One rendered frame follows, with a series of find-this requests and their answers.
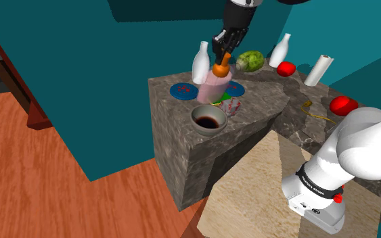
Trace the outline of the beige robot stand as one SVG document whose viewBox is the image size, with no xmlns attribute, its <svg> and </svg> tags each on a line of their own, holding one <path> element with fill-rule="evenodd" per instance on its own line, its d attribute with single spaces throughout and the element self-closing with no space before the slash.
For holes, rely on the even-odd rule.
<svg viewBox="0 0 381 238">
<path fill-rule="evenodd" d="M 345 185 L 345 221 L 335 235 L 288 207 L 282 178 L 310 158 L 270 131 L 213 185 L 198 230 L 208 238 L 377 238 L 381 198 L 355 181 Z"/>
</svg>

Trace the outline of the white bottle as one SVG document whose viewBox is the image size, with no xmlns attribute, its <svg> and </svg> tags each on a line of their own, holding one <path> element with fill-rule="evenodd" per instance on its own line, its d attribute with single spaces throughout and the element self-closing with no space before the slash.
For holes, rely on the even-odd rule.
<svg viewBox="0 0 381 238">
<path fill-rule="evenodd" d="M 192 80 L 197 85 L 202 85 L 210 68 L 210 58 L 208 56 L 208 42 L 202 41 L 192 64 Z"/>
<path fill-rule="evenodd" d="M 289 40 L 291 34 L 286 33 L 283 39 L 275 46 L 269 59 L 269 65 L 272 68 L 277 68 L 285 59 L 288 53 Z"/>
</svg>

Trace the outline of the green cabbage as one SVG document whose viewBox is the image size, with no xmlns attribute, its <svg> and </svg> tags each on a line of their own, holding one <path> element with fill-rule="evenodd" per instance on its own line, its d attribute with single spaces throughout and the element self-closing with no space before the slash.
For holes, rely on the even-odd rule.
<svg viewBox="0 0 381 238">
<path fill-rule="evenodd" d="M 260 51 L 247 51 L 240 54 L 236 61 L 236 69 L 242 72 L 254 72 L 263 67 L 265 58 Z"/>
</svg>

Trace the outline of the pink bottle with orange cap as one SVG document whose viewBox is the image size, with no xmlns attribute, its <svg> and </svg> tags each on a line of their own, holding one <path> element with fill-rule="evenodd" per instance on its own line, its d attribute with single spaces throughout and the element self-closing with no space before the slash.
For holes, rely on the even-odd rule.
<svg viewBox="0 0 381 238">
<path fill-rule="evenodd" d="M 197 100 L 200 103 L 214 103 L 219 101 L 232 78 L 229 59 L 231 54 L 226 52 L 220 64 L 214 64 L 208 72 L 205 83 L 200 86 Z"/>
</svg>

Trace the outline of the blue plate with red dots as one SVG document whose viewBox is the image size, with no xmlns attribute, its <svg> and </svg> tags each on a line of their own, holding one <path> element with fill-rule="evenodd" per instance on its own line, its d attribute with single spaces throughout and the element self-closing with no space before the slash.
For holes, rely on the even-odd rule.
<svg viewBox="0 0 381 238">
<path fill-rule="evenodd" d="M 192 100 L 198 95 L 198 88 L 192 84 L 180 82 L 170 87 L 170 94 L 180 100 Z"/>
<path fill-rule="evenodd" d="M 231 80 L 225 92 L 231 97 L 239 97 L 245 93 L 245 88 L 240 83 Z"/>
</svg>

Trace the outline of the dark red wooden door frame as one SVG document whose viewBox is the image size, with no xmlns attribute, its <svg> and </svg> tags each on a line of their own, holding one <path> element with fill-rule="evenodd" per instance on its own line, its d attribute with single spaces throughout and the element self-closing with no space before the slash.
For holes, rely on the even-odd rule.
<svg viewBox="0 0 381 238">
<path fill-rule="evenodd" d="M 0 45 L 0 79 L 28 114 L 27 127 L 42 130 L 53 127 L 50 119 Z"/>
</svg>

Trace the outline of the green flat thing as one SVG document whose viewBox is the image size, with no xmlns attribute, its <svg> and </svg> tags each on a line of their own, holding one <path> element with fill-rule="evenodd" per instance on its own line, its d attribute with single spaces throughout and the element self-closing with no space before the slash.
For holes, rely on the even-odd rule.
<svg viewBox="0 0 381 238">
<path fill-rule="evenodd" d="M 224 93 L 224 94 L 222 95 L 222 97 L 220 98 L 220 100 L 211 103 L 211 105 L 215 105 L 215 106 L 217 106 L 217 105 L 219 105 L 222 101 L 225 101 L 225 100 L 227 100 L 227 99 L 231 99 L 231 96 L 230 96 L 228 93 Z"/>
</svg>

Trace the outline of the red tomato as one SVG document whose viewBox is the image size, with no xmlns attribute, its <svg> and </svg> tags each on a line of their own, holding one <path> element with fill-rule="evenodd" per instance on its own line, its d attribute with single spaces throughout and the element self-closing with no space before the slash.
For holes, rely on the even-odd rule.
<svg viewBox="0 0 381 238">
<path fill-rule="evenodd" d="M 295 73 L 296 66 L 291 62 L 282 62 L 277 67 L 277 74 L 283 77 L 291 76 Z"/>
<path fill-rule="evenodd" d="M 346 116 L 358 107 L 358 102 L 347 96 L 338 96 L 330 102 L 330 111 L 337 116 Z"/>
</svg>

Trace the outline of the white box with red pattern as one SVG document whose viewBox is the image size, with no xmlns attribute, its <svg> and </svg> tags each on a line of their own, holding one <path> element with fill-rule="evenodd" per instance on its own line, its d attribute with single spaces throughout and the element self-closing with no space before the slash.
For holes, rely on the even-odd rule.
<svg viewBox="0 0 381 238">
<path fill-rule="evenodd" d="M 219 104 L 219 108 L 225 112 L 228 117 L 231 117 L 237 113 L 241 106 L 241 102 L 236 97 L 231 97 L 230 99 L 223 100 Z"/>
</svg>

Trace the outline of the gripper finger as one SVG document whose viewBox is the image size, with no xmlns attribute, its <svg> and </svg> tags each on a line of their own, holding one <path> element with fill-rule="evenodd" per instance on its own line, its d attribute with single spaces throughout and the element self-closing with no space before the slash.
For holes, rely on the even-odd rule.
<svg viewBox="0 0 381 238">
<path fill-rule="evenodd" d="M 232 34 L 223 29 L 218 35 L 212 38 L 212 51 L 215 54 L 215 63 L 221 65 L 226 53 L 231 53 Z"/>
<path fill-rule="evenodd" d="M 230 28 L 227 31 L 226 52 L 232 54 L 233 50 L 240 45 L 248 32 L 248 28 Z"/>
</svg>

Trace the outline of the grey bowl with dark liquid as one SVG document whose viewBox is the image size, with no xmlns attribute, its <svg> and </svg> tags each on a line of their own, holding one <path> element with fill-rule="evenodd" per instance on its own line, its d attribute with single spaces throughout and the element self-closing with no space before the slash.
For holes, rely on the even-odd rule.
<svg viewBox="0 0 381 238">
<path fill-rule="evenodd" d="M 228 123 L 226 113 L 213 105 L 198 105 L 190 112 L 191 124 L 200 135 L 213 137 Z"/>
</svg>

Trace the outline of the white paper towel roll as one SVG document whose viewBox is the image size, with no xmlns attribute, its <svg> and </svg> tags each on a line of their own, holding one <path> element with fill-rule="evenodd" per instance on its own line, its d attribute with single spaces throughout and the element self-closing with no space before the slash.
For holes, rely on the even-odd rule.
<svg viewBox="0 0 381 238">
<path fill-rule="evenodd" d="M 328 55 L 320 55 L 309 75 L 306 77 L 304 84 L 308 87 L 316 86 L 333 61 L 334 58 Z"/>
</svg>

